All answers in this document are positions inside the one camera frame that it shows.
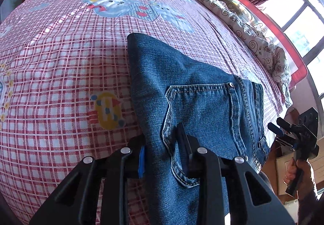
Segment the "person's right hand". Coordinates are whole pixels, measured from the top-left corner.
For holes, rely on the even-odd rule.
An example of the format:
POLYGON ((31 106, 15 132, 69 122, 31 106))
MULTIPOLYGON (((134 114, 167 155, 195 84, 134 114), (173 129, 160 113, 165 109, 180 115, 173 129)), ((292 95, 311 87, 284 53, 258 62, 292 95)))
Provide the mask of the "person's right hand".
POLYGON ((285 172, 284 183, 288 185, 293 179, 295 179, 296 172, 302 170, 302 180, 299 182, 297 192, 298 200, 303 200, 311 192, 317 192, 314 170, 308 161, 297 160, 291 158, 288 163, 288 168, 285 172))

